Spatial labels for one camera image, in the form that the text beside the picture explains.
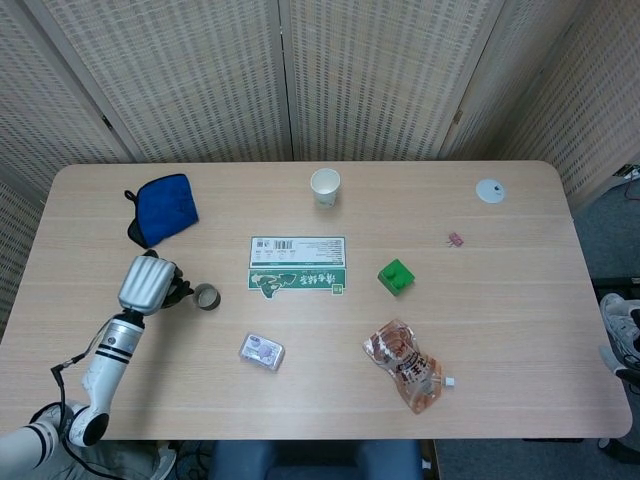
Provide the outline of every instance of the small package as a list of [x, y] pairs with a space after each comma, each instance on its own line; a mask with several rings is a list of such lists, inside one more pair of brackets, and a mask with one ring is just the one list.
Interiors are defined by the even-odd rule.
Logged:
[[244, 338], [239, 354], [250, 362], [276, 371], [282, 363], [284, 347], [260, 335], [249, 333]]
[[413, 331], [393, 320], [364, 342], [364, 351], [395, 380], [398, 392], [414, 413], [437, 400], [442, 386], [452, 387], [454, 379], [442, 376], [442, 366], [420, 353]]

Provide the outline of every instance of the white round object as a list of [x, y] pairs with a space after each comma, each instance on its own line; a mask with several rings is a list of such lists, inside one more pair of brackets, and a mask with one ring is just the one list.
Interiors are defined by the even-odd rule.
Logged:
[[311, 176], [311, 190], [318, 204], [333, 207], [340, 188], [340, 174], [332, 168], [321, 168]]
[[476, 185], [480, 200], [487, 203], [500, 203], [507, 196], [507, 189], [497, 180], [485, 178]]

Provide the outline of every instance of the blue oven mitt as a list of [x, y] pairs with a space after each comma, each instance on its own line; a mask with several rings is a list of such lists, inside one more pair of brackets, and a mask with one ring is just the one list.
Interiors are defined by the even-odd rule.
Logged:
[[127, 235], [142, 248], [151, 248], [198, 221], [191, 186], [183, 173], [156, 178], [140, 187], [137, 195], [125, 190], [124, 196], [136, 205]]

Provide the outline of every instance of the plastic snack bag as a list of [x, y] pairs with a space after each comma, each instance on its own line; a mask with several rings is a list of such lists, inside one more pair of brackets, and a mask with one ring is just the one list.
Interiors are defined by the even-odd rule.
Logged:
[[413, 331], [393, 320], [363, 344], [364, 351], [395, 380], [400, 396], [414, 413], [435, 402], [442, 386], [452, 387], [454, 379], [442, 376], [442, 366], [420, 353]]

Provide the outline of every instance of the barcode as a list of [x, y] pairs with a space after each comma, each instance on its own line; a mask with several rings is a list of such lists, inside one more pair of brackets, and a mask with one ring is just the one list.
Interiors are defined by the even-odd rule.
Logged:
[[293, 248], [293, 240], [276, 240], [276, 250], [291, 250]]

